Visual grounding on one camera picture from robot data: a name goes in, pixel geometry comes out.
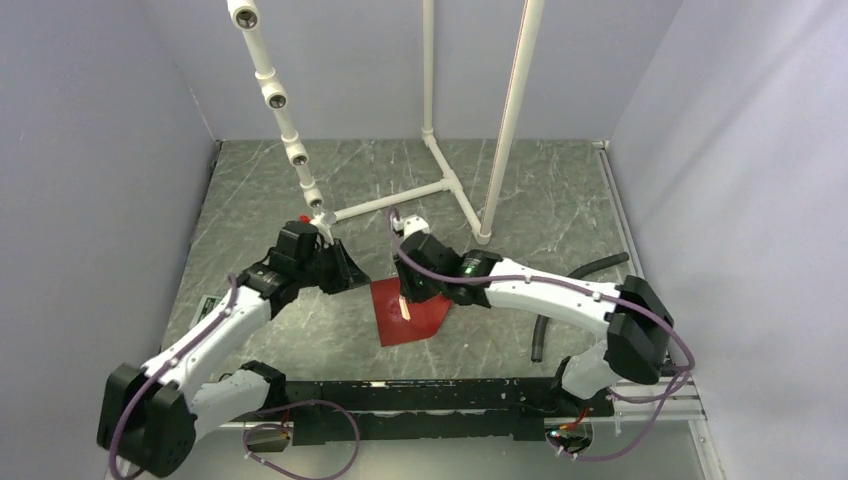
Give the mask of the tan paper letter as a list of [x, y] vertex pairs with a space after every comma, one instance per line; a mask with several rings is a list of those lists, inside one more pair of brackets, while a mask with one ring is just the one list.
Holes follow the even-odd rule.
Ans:
[[398, 309], [401, 318], [405, 321], [411, 320], [411, 314], [409, 311], [408, 303], [403, 296], [398, 297]]

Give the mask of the red paper envelope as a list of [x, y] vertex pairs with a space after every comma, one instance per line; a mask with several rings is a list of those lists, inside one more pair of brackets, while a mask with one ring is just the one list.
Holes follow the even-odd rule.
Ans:
[[445, 320], [452, 302], [439, 295], [423, 303], [408, 303], [411, 320], [401, 318], [398, 309], [397, 277], [370, 284], [379, 341], [391, 347], [433, 337]]

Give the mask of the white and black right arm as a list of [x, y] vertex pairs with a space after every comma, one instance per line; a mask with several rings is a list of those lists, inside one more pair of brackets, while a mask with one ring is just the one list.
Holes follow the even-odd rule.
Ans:
[[568, 357], [555, 376], [551, 401], [564, 415], [578, 413], [620, 380], [660, 380], [673, 322], [640, 277], [622, 284], [581, 281], [485, 250], [458, 254], [422, 232], [398, 245], [395, 265], [410, 303], [442, 295], [456, 305], [523, 310], [592, 334], [595, 344]]

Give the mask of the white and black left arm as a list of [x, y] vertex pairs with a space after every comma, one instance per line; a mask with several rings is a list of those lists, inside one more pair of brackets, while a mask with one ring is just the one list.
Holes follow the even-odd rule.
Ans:
[[265, 256], [229, 275], [223, 299], [171, 347], [111, 372], [96, 435], [110, 478], [167, 477], [220, 425], [250, 412], [279, 417], [288, 402], [282, 372], [251, 361], [213, 382], [216, 366], [301, 290], [333, 295], [370, 281], [340, 240], [325, 239], [310, 223], [287, 222]]

